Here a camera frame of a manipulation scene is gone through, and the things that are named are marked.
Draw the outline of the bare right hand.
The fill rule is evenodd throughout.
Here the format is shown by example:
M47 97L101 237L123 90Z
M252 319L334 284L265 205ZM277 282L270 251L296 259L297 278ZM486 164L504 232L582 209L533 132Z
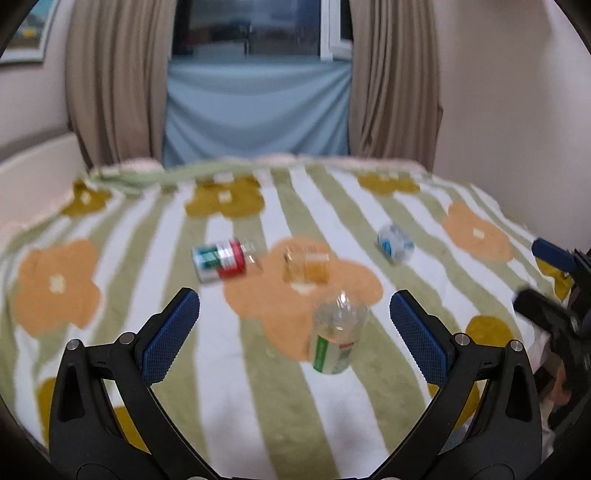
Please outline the bare right hand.
M571 398L571 391L566 387L565 366L561 363L556 372L553 388L550 393L551 401L558 406L566 405Z

